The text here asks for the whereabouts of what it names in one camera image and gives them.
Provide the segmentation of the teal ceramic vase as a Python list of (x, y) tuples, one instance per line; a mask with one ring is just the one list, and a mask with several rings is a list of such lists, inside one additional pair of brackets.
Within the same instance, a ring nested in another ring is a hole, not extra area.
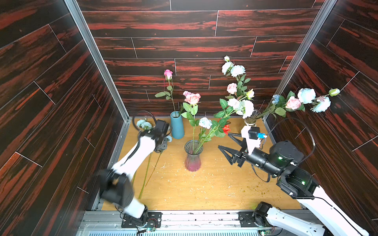
[(170, 114), (171, 118), (171, 129), (172, 129), (172, 137), (174, 139), (182, 139), (185, 135), (184, 131), (184, 124), (183, 124), (183, 119), (178, 111), (174, 111)]

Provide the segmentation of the blue pink glass vase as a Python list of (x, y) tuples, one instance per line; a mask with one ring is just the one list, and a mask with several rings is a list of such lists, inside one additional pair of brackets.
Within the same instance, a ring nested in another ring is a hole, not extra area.
[(201, 167), (200, 155), (203, 152), (203, 146), (198, 140), (190, 140), (185, 144), (185, 152), (187, 154), (185, 167), (190, 172), (196, 172)]

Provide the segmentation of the pink carnation flower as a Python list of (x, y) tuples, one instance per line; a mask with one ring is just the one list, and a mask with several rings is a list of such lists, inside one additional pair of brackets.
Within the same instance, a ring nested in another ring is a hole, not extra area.
[(184, 91), (183, 92), (183, 96), (185, 97), (185, 100), (182, 104), (182, 107), (184, 109), (185, 112), (191, 112), (192, 110), (192, 107), (191, 107), (191, 96), (192, 96), (192, 93), (189, 92), (189, 91)]

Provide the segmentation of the small blue flower sprig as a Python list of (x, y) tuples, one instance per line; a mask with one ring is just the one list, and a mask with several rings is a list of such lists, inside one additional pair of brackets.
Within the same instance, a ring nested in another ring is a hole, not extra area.
[[(141, 131), (147, 131), (147, 132), (153, 130), (152, 124), (150, 122), (148, 122), (146, 119), (140, 119), (136, 123), (136, 128), (137, 129), (140, 128)], [(143, 137), (141, 136), (141, 140), (139, 140), (139, 144), (140, 145), (139, 145), (139, 148), (138, 148), (136, 153), (141, 154), (141, 157), (144, 157), (144, 158), (146, 158), (147, 155), (149, 155), (143, 185), (142, 185), (139, 197), (138, 197), (139, 199), (141, 199), (142, 195), (143, 195), (144, 188), (146, 186), (146, 182), (147, 182), (151, 157), (152, 157), (152, 153), (154, 152), (154, 149), (155, 149), (155, 147), (154, 147), (155, 142), (154, 142), (154, 140), (150, 140), (149, 137), (147, 137), (147, 136), (143, 136)]]

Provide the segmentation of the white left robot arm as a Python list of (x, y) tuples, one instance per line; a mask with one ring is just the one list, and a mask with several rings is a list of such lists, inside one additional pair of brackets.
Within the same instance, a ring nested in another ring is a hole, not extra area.
[(138, 142), (120, 161), (99, 172), (99, 196), (121, 207), (124, 216), (140, 227), (147, 223), (148, 207), (135, 198), (132, 178), (146, 157), (163, 144), (168, 129), (167, 122), (157, 120), (153, 129), (139, 132)]

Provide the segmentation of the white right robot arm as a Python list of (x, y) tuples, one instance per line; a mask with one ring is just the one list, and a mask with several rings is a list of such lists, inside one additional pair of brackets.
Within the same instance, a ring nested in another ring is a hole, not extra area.
[(276, 178), (276, 185), (289, 197), (308, 209), (320, 224), (314, 224), (289, 215), (266, 202), (260, 202), (253, 211), (251, 220), (259, 227), (278, 227), (298, 236), (368, 236), (370, 233), (344, 213), (314, 177), (299, 167), (304, 160), (290, 141), (274, 144), (269, 152), (259, 149), (262, 134), (233, 134), (229, 137), (241, 146), (235, 150), (218, 146), (228, 162), (242, 167), (244, 163), (259, 168)]

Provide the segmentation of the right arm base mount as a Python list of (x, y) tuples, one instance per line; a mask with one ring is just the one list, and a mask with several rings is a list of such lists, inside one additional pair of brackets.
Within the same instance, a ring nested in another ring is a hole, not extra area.
[(274, 227), (272, 220), (278, 212), (277, 208), (266, 202), (260, 202), (252, 211), (239, 211), (238, 220), (241, 227)]

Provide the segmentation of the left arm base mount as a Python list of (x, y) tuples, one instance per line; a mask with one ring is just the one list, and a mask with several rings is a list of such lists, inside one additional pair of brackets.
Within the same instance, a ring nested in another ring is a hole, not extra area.
[(124, 214), (122, 218), (121, 228), (146, 228), (146, 229), (153, 229), (153, 228), (160, 228), (162, 221), (162, 212), (158, 211), (149, 211), (147, 206), (141, 215), (140, 218), (135, 218), (130, 215)]

